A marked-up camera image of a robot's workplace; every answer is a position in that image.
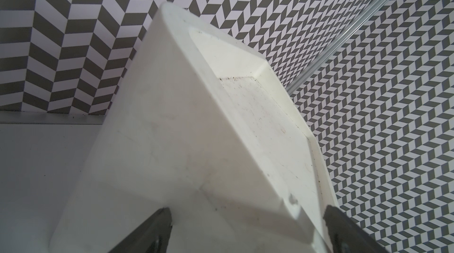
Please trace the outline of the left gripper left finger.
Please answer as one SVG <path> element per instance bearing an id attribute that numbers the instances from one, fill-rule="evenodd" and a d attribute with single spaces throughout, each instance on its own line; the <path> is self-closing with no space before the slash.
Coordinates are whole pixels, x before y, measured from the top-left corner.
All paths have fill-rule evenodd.
<path id="1" fill-rule="evenodd" d="M 161 208 L 117 244 L 110 253 L 165 253 L 173 220 L 169 208 Z"/>

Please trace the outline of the white drawer cabinet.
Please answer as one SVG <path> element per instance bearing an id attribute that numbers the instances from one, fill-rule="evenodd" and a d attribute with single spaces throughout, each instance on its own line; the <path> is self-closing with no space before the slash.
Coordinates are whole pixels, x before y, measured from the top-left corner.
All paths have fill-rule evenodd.
<path id="1" fill-rule="evenodd" d="M 330 253 L 319 144 L 267 60 L 159 8 L 50 240 L 107 253 L 169 208 L 170 253 Z"/>

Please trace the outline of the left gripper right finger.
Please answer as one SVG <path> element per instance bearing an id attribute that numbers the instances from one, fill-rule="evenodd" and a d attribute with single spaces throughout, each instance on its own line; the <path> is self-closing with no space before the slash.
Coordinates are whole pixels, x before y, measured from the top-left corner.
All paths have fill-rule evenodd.
<path id="1" fill-rule="evenodd" d="M 339 208 L 328 205 L 323 219 L 334 253 L 388 253 Z"/>

